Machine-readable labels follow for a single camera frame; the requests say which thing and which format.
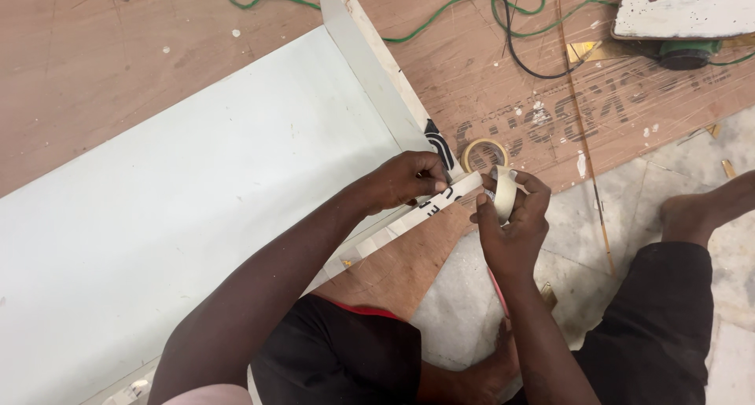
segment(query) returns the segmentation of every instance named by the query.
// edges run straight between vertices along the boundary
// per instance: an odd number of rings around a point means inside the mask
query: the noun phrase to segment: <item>red waistband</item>
[[[392,313],[391,311],[386,311],[385,309],[377,309],[375,307],[366,307],[366,306],[351,306],[350,304],[335,302],[335,300],[332,300],[329,298],[324,298],[324,299],[340,307],[341,309],[347,310],[348,312],[358,313],[359,315],[376,315],[378,317],[386,317],[386,318],[392,318],[394,320],[403,321],[401,318],[397,317],[394,313]]]

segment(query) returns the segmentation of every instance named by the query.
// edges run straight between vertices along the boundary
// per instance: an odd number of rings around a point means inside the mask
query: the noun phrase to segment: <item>white laminate sheet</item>
[[[248,256],[400,151],[320,26],[1,198],[0,402],[76,405],[151,361]]]

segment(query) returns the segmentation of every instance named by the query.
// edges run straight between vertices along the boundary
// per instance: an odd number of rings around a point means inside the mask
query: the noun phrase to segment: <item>person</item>
[[[262,247],[178,324],[149,405],[250,404],[247,366],[274,403],[704,403],[711,342],[713,230],[755,208],[755,171],[668,199],[660,243],[640,249],[602,322],[571,352],[533,281],[551,189],[519,172],[500,226],[477,196],[480,243],[508,304],[497,349],[464,371],[421,360],[420,333],[390,312],[299,298],[367,215],[443,191],[439,157],[406,152],[344,188]],[[495,181],[484,177],[495,189]]]

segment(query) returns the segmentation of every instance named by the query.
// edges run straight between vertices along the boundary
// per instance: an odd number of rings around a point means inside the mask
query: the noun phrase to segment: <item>tape roll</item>
[[[464,169],[465,172],[472,172],[472,167],[470,166],[470,151],[472,151],[472,149],[479,145],[490,149],[493,154],[495,154],[496,158],[498,159],[499,166],[509,165],[509,155],[508,153],[506,153],[504,146],[500,145],[496,140],[493,140],[491,138],[480,138],[478,140],[472,141],[472,143],[464,149],[464,153],[462,153],[461,155],[460,164],[461,168]]]
[[[506,224],[514,210],[514,199],[516,198],[516,171],[506,166],[496,166],[493,168],[495,174],[491,177],[498,179],[498,186],[495,188],[495,198],[493,205],[498,214],[498,222],[501,225]]]

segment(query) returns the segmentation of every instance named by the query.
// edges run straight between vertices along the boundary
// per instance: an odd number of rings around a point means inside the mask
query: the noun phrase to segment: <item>marble floor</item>
[[[723,159],[738,174],[755,169],[755,107],[720,124],[718,139],[702,130],[597,178],[617,277],[611,276],[592,183],[551,198],[551,230],[534,277],[538,286],[552,285],[559,300],[553,316],[572,349],[599,323],[637,249],[660,239],[657,211],[666,198],[724,184]],[[715,302],[710,404],[755,403],[754,234],[751,212],[716,230],[709,244]],[[422,332],[425,361],[462,370],[492,352],[502,316],[473,232],[459,241],[411,323]]]

